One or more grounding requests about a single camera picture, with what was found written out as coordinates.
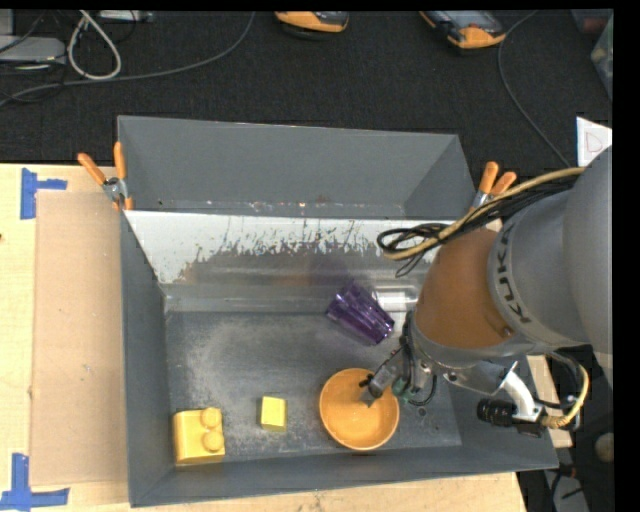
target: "gray bin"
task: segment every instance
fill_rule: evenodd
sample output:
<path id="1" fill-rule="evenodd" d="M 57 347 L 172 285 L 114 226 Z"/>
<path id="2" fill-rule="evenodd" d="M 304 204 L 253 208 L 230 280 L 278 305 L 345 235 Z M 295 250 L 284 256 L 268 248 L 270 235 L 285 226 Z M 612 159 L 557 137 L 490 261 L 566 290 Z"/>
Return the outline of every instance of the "gray bin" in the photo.
<path id="1" fill-rule="evenodd" d="M 557 466 L 546 433 L 483 423 L 481 397 L 445 385 L 426 408 L 401 406 L 370 453 L 320 421 L 332 374 L 375 370 L 397 348 L 431 261 L 395 278 L 376 233 L 450 222 L 471 203 L 457 136 L 130 116 L 118 133 L 135 201 L 121 217 L 133 506 Z M 349 279 L 396 320 L 377 346 L 324 315 Z M 261 429 L 265 394 L 287 400 L 286 433 Z M 226 456 L 176 469 L 171 416 L 207 406 L 222 410 Z"/>

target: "white cable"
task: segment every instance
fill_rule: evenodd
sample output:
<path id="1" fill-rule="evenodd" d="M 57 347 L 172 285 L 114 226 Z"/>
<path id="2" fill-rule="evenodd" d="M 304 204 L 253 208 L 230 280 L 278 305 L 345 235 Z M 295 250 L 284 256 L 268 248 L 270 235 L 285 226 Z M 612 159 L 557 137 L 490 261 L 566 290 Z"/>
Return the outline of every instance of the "white cable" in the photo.
<path id="1" fill-rule="evenodd" d="M 33 94 L 34 92 L 46 91 L 48 89 L 58 89 L 60 87 L 76 87 L 80 85 L 92 85 L 95 83 L 104 83 L 104 82 L 116 83 L 116 82 L 128 82 L 132 80 L 147 80 L 152 78 L 172 76 L 179 73 L 184 73 L 186 71 L 191 71 L 192 69 L 200 68 L 207 64 L 211 64 L 212 62 L 218 61 L 223 57 L 226 57 L 231 52 L 233 52 L 238 46 L 240 46 L 240 44 L 246 39 L 247 34 L 249 33 L 249 29 L 251 28 L 255 17 L 256 17 L 256 11 L 252 11 L 251 16 L 249 17 L 249 22 L 247 23 L 246 27 L 242 31 L 242 34 L 240 34 L 240 37 L 236 40 L 236 42 L 233 43 L 231 46 L 227 47 L 225 50 L 221 51 L 220 53 L 217 53 L 213 57 L 209 57 L 207 59 L 204 59 L 198 62 L 193 62 L 192 64 L 187 64 L 179 68 L 165 69 L 163 71 L 157 71 L 155 73 L 146 73 L 143 75 L 118 76 L 115 78 L 104 80 L 103 82 L 100 82 L 98 80 L 69 80 L 67 82 L 62 82 L 62 83 L 56 82 L 56 83 L 38 85 L 37 87 L 30 87 L 28 89 L 23 89 L 22 91 L 12 94 L 11 97 L 0 100 L 0 108 L 11 103 L 12 101 L 28 102 L 29 100 L 23 100 L 22 96 Z"/>
<path id="2" fill-rule="evenodd" d="M 518 410 L 513 415 L 514 418 L 531 421 L 538 416 L 531 391 L 514 371 L 507 374 L 501 386 L 518 406 Z"/>
<path id="3" fill-rule="evenodd" d="M 84 11 L 82 9 L 79 9 L 79 10 L 82 13 L 82 18 L 76 25 L 76 28 L 73 30 L 73 34 L 71 34 L 71 39 L 69 40 L 69 44 L 67 45 L 67 53 L 69 56 L 69 62 L 71 66 L 84 78 L 88 78 L 90 80 L 108 80 L 110 78 L 114 78 L 115 76 L 118 76 L 118 74 L 120 73 L 120 70 L 122 69 L 122 60 L 120 59 L 120 53 L 118 52 L 116 45 L 105 33 L 105 31 L 102 30 L 102 27 L 98 24 L 98 22 L 95 21 L 87 11 Z M 92 75 L 90 73 L 87 73 L 85 70 L 80 68 L 78 64 L 76 64 L 75 58 L 73 57 L 73 49 L 76 46 L 76 43 L 78 42 L 78 36 L 80 35 L 81 31 L 87 30 L 89 28 L 89 24 L 91 24 L 93 28 L 96 29 L 96 32 L 98 32 L 98 34 L 100 34 L 102 39 L 104 39 L 105 42 L 109 45 L 109 48 L 111 48 L 111 51 L 113 52 L 113 55 L 116 59 L 116 67 L 108 75 Z"/>

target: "wooden table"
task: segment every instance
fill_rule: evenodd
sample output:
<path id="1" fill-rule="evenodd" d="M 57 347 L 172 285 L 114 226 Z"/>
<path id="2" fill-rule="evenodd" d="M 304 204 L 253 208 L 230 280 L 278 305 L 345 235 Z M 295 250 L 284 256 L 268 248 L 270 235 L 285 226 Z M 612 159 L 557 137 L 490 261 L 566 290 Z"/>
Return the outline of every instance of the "wooden table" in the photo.
<path id="1" fill-rule="evenodd" d="M 28 165 L 39 179 L 58 177 L 76 189 L 97 187 L 80 166 Z M 0 165 L 0 491 L 11 484 L 11 454 L 29 455 L 34 262 L 37 218 L 20 220 L 22 164 Z M 112 169 L 104 168 L 112 176 Z M 69 503 L 56 510 L 124 511 L 126 485 L 67 484 Z M 525 511 L 513 473 L 153 507 L 166 511 Z"/>

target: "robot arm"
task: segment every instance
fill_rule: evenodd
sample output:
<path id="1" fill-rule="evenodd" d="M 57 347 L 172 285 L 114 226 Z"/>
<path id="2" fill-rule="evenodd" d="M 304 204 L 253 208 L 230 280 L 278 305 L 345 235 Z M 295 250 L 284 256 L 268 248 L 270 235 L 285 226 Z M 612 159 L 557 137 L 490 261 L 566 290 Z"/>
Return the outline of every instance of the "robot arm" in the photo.
<path id="1" fill-rule="evenodd" d="M 407 313 L 401 346 L 363 386 L 362 401 L 371 404 L 388 386 L 409 401 L 429 377 L 442 377 L 488 396 L 506 391 L 512 403 L 480 402 L 478 415 L 486 421 L 563 427 L 569 420 L 542 415 L 542 404 L 514 371 L 515 361 L 546 354 L 567 363 L 556 351 L 584 344 L 610 370 L 613 387 L 611 168 L 610 147 L 575 170 L 577 178 L 560 191 L 530 194 L 534 200 L 512 212 L 504 226 L 442 237 L 446 243 Z M 506 201 L 519 197 L 515 191 Z M 419 254 L 409 249 L 392 258 L 402 259 L 398 253 Z M 505 367 L 491 362 L 496 359 L 514 363 Z M 584 369 L 576 378 L 583 391 L 565 404 L 566 417 L 575 416 L 586 395 Z"/>

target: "yellow toy brick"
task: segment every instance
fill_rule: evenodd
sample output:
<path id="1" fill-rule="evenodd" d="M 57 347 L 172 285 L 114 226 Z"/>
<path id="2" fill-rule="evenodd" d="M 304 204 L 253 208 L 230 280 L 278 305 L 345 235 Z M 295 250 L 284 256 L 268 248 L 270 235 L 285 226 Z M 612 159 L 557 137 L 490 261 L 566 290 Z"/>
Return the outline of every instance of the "yellow toy brick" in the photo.
<path id="1" fill-rule="evenodd" d="M 270 432 L 286 432 L 287 401 L 283 398 L 263 396 L 260 424 Z"/>
<path id="2" fill-rule="evenodd" d="M 222 460 L 225 451 L 220 409 L 207 407 L 174 414 L 173 445 L 178 466 Z"/>

